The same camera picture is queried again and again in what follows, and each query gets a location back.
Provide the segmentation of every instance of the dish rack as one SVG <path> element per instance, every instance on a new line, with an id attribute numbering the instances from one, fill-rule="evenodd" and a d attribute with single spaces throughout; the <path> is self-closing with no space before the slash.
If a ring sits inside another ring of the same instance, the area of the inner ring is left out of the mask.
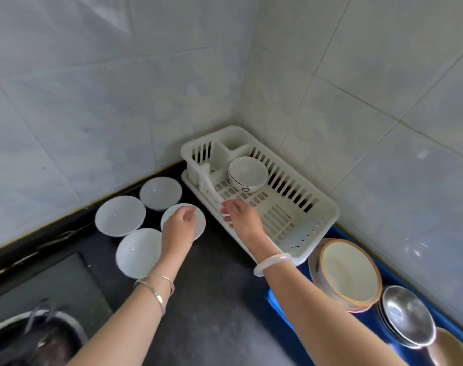
<path id="1" fill-rule="evenodd" d="M 183 182 L 254 260 L 223 221 L 224 200 L 241 198 L 254 206 L 269 239 L 291 254 L 295 265 L 308 258 L 339 216 L 333 200 L 241 127 L 229 126 L 189 141 L 181 155 L 187 162 Z M 269 171 L 267 182 L 253 193 L 236 190 L 228 179 L 229 163 L 241 156 L 259 159 Z"/>

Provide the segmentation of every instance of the hand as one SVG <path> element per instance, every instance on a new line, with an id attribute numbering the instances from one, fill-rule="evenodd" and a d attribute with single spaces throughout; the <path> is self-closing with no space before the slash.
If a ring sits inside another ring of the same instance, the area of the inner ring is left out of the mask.
<path id="1" fill-rule="evenodd" d="M 257 262 L 262 262 L 280 251 L 271 243 L 264 232 L 260 215 L 254 207 L 241 199 L 227 200 L 222 203 L 221 213 L 228 214 L 223 218 L 226 222 L 232 222 L 240 240 L 247 246 Z"/>
<path id="2" fill-rule="evenodd" d="M 162 229 L 162 252 L 160 257 L 176 257 L 184 260 L 192 242 L 194 241 L 194 229 L 196 207 L 180 207 L 164 223 Z"/>

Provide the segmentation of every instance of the bangle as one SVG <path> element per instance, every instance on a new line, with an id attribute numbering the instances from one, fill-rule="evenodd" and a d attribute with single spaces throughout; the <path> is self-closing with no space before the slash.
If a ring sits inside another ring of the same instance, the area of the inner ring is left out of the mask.
<path id="1" fill-rule="evenodd" d="M 253 274 L 255 276 L 264 276 L 263 271 L 267 268 L 272 266 L 273 264 L 277 264 L 282 261 L 291 261 L 291 254 L 289 253 L 279 253 L 275 256 L 269 257 L 264 259 L 261 263 L 257 265 L 256 268 L 253 269 Z"/>
<path id="2" fill-rule="evenodd" d="M 166 306 L 164 305 L 164 300 L 162 299 L 162 297 L 159 295 L 159 293 L 157 293 L 155 291 L 154 288 L 152 288 L 149 284 L 147 284 L 145 281 L 143 280 L 137 280 L 135 282 L 135 285 L 133 286 L 133 288 L 135 289 L 137 287 L 138 284 L 142 284 L 143 286 L 146 286 L 151 292 L 153 295 L 155 295 L 155 298 L 157 298 L 157 301 L 159 301 L 160 303 L 160 307 L 162 308 L 162 316 L 164 314 L 166 314 Z"/>
<path id="3" fill-rule="evenodd" d="M 159 275 L 159 274 L 148 274 L 142 280 L 146 279 L 147 277 L 161 277 L 162 279 L 166 279 L 170 283 L 170 295 L 169 295 L 169 297 L 171 297 L 174 294 L 174 290 L 175 290 L 174 283 L 167 276 Z"/>

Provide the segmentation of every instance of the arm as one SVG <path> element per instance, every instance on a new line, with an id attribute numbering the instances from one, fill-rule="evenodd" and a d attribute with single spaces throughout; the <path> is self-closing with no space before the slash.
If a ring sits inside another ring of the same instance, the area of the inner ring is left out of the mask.
<path id="1" fill-rule="evenodd" d="M 258 262 L 280 251 L 269 241 L 257 211 L 242 200 L 223 202 L 225 221 Z M 380 338 L 311 283 L 290 262 L 264 276 L 304 348 L 318 366 L 406 366 Z"/>
<path id="2" fill-rule="evenodd" d="M 194 209 L 181 207 L 166 221 L 162 252 L 150 273 L 167 276 L 174 282 L 193 241 L 196 226 Z M 147 277 L 145 281 L 167 304 L 170 283 L 154 276 Z M 140 366 L 161 318 L 162 309 L 155 295 L 145 286 L 138 285 L 68 366 Z"/>

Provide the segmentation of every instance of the forearm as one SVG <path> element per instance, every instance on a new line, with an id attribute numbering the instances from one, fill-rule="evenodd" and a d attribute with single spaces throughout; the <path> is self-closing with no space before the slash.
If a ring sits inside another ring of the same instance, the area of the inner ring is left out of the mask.
<path id="1" fill-rule="evenodd" d="M 182 260 L 180 257 L 163 258 L 151 272 L 167 276 L 174 282 Z M 170 283 L 153 276 L 148 277 L 146 281 L 167 304 Z M 68 365 L 140 366 L 161 318 L 161 306 L 155 295 L 145 286 L 138 285 L 125 303 Z"/>
<path id="2" fill-rule="evenodd" d="M 276 254 L 270 243 L 249 244 L 258 262 Z M 264 276 L 306 351 L 318 366 L 401 366 L 404 361 L 344 308 L 314 286 L 290 262 Z"/>

